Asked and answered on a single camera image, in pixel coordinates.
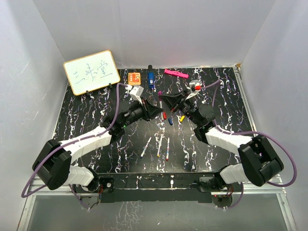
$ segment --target metal frame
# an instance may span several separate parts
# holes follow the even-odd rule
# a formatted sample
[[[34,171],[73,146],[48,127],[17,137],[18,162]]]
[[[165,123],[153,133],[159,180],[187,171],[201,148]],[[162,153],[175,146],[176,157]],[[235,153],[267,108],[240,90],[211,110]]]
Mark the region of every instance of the metal frame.
[[[248,101],[244,92],[244,88],[243,88],[243,84],[242,84],[242,78],[240,75],[240,71],[236,66],[200,66],[199,68],[204,68],[204,67],[208,67],[208,68],[212,68],[212,67],[232,67],[234,70],[234,74],[236,77],[236,81],[239,85],[239,89],[241,92],[241,96],[244,102],[244,106],[245,109],[247,111],[247,115],[248,115],[248,119],[249,122],[251,124],[252,130],[256,131],[256,126],[251,114],[251,110],[250,107],[248,105]],[[275,183],[281,183],[282,179],[280,177],[280,175],[278,174],[276,177],[274,177],[272,179],[272,182]],[[43,181],[36,176],[34,178],[34,180],[32,181],[29,190],[32,191],[34,189],[37,189],[38,187],[42,186],[44,183]],[[212,195],[220,195],[220,194],[225,194],[225,192],[212,192]],[[287,198],[286,198],[286,191],[285,188],[278,188],[275,186],[271,186],[269,184],[265,184],[262,187],[257,187],[255,185],[253,185],[250,182],[247,182],[244,184],[244,194],[276,194],[277,195],[277,199],[282,211],[282,215],[285,221],[285,224],[287,226],[287,230],[288,231],[296,231],[296,225],[289,207],[289,204],[287,202]],[[42,190],[40,190],[39,192],[35,193],[32,196],[29,196],[26,200],[26,204],[19,222],[19,226],[17,231],[26,231],[28,228],[28,224],[31,218],[31,214],[32,214],[32,210],[35,204],[35,200],[36,200],[36,196],[41,196],[41,195],[68,195],[68,196],[74,196],[71,193],[71,190],[69,188],[68,185],[63,185],[60,188],[50,191],[47,187],[43,188]],[[78,195],[82,195],[82,196],[97,196],[96,193],[78,193]]]

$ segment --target black and white marble surface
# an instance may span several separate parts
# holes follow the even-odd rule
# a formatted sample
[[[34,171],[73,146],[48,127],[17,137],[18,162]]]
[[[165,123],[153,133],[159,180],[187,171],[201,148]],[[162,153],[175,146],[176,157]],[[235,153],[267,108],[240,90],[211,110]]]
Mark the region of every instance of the black and white marble surface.
[[[216,120],[224,129],[248,131],[248,120],[239,86],[233,68],[177,68],[177,71],[189,74],[188,79],[164,74],[164,69],[155,69],[155,88],[148,87],[147,69],[118,70],[121,82],[127,84],[129,72],[141,73],[142,96],[151,104],[159,105],[158,92],[177,93],[187,87],[193,79],[203,86],[218,78],[223,80],[215,100]],[[104,116],[116,102],[116,88],[104,88],[90,92],[90,96],[75,96],[68,86],[54,138],[67,140],[86,133],[100,125]],[[196,97],[197,103],[211,103],[214,88],[202,90]],[[132,101],[128,91],[120,87],[120,100]],[[150,122],[139,121],[125,128],[125,135],[110,146],[101,147],[75,162],[76,166],[91,167],[98,173],[164,173],[216,171],[228,164],[236,164],[239,159],[219,147],[209,146],[197,140],[193,129],[195,125],[187,118],[179,122],[180,111],[170,113],[164,106],[167,117],[173,125],[162,122],[160,115]],[[163,134],[160,157],[157,149],[160,135]],[[140,154],[152,136],[152,140],[142,159]],[[170,137],[169,161],[166,161],[167,139]]]

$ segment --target yellow marker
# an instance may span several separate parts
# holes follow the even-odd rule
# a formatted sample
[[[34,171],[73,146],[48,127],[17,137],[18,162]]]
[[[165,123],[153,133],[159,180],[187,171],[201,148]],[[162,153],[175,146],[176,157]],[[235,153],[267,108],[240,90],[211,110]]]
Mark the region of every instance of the yellow marker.
[[[183,115],[180,119],[180,123],[183,122],[184,119],[185,119],[185,116]]]

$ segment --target whiteboard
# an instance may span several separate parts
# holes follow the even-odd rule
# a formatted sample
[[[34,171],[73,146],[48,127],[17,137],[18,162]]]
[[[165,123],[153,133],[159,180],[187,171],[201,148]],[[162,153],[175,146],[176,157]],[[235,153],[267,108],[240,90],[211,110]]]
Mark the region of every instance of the whiteboard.
[[[120,81],[110,51],[67,61],[63,67],[74,95],[81,95]]]

